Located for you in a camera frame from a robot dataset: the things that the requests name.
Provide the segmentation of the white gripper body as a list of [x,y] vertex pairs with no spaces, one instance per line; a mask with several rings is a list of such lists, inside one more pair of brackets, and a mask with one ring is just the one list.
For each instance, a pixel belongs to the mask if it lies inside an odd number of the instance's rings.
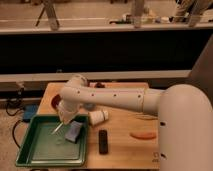
[[79,105],[77,103],[69,103],[64,100],[59,102],[57,106],[60,121],[63,124],[68,124],[75,118],[78,113]]

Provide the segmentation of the dark red object behind arm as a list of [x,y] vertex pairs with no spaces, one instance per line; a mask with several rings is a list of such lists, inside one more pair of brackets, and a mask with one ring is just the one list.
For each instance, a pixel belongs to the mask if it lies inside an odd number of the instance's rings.
[[91,82],[90,87],[92,87],[92,88],[105,88],[105,85],[101,82]]

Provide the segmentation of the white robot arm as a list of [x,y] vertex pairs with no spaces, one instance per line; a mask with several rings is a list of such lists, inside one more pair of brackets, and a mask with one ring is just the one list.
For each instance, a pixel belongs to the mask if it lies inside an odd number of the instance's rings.
[[156,115],[159,171],[213,171],[213,106],[195,86],[91,88],[84,76],[74,75],[59,96],[59,117],[65,124],[74,118],[81,103]]

